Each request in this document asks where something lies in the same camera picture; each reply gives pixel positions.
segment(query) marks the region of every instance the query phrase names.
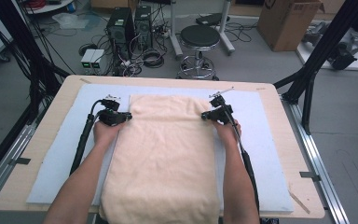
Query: black pole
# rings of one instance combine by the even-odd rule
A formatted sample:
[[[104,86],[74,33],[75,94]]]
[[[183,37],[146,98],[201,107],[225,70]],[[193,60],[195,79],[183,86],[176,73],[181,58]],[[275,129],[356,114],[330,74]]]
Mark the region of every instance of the black pole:
[[[284,78],[274,84],[278,89],[293,82],[289,91],[282,95],[283,100],[290,104],[297,104],[298,98],[304,91],[306,92],[302,125],[306,129],[307,134],[310,134],[310,106],[314,79],[319,69],[321,69],[324,62],[357,18],[358,0],[346,0],[304,66],[290,77]]]

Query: wooden table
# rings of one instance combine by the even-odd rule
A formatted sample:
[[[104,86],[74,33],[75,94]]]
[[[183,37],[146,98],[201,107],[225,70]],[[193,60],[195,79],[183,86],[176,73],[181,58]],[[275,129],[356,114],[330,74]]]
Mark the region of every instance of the wooden table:
[[[310,178],[302,178],[299,174],[299,172],[307,172],[308,168],[284,112],[282,102],[273,85],[209,80],[89,76],[70,76],[62,84],[29,145],[21,155],[23,158],[31,159],[30,163],[28,165],[17,164],[0,192],[0,210],[48,210],[48,205],[29,204],[26,203],[26,199],[36,180],[40,165],[53,143],[67,112],[72,106],[79,89],[83,85],[90,83],[171,88],[208,88],[219,91],[235,86],[235,89],[238,91],[257,91],[266,112],[268,124],[295,208],[295,211],[291,214],[261,213],[260,216],[304,218],[321,218],[324,216],[324,207],[312,180]],[[96,213],[98,212],[98,207],[92,206],[90,211]]]

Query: gray floor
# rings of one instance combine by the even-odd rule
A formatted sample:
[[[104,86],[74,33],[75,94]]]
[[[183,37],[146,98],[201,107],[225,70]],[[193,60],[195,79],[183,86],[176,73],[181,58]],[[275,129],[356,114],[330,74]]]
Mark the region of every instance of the gray floor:
[[[77,14],[88,12],[78,10]],[[103,35],[106,21],[91,14],[82,14],[82,19],[90,20],[84,30],[59,30],[52,23],[52,14],[40,18],[42,27],[52,31],[48,40],[60,53],[76,74],[83,74],[78,49],[83,44]],[[197,16],[183,17],[178,20],[177,32],[194,24]],[[252,25],[256,19],[232,18],[230,22]],[[272,52],[256,29],[245,31],[251,42],[235,41],[236,51],[227,56],[222,46],[204,55],[209,57],[222,81],[267,82],[274,83],[296,72],[302,65],[295,52]],[[143,68],[138,77],[175,78],[179,62],[175,60],[171,43],[164,56],[165,64],[161,68]],[[192,51],[183,48],[184,54]],[[65,64],[53,55],[55,63],[67,69]],[[21,74],[16,63],[0,63],[0,143],[8,130],[27,106],[29,82]],[[283,93],[288,87],[278,90]],[[332,71],[322,69],[315,80],[314,98],[310,116],[310,130],[316,142],[324,164],[335,186],[345,212],[351,223],[358,223],[358,72]],[[16,218],[21,223],[40,222],[44,214],[3,213],[0,223],[10,223]],[[333,223],[329,213],[323,219],[287,219],[281,223]]]

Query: stool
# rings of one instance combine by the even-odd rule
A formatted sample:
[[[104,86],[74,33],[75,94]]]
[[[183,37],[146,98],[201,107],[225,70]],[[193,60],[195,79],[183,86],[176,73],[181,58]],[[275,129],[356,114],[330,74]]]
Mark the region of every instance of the stool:
[[[214,49],[220,41],[220,34],[214,28],[206,25],[192,25],[183,29],[180,37],[181,43],[185,47],[194,49],[196,52],[194,56],[186,56],[182,60],[176,78],[182,78],[181,75],[185,74],[194,78],[212,76],[212,80],[218,81],[213,62],[203,57],[202,52]]]

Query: towel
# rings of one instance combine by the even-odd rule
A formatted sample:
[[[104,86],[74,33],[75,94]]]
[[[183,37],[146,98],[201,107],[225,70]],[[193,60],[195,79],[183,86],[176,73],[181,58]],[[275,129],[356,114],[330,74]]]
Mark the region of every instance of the towel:
[[[213,126],[203,99],[132,95],[100,213],[111,223],[217,223]]]

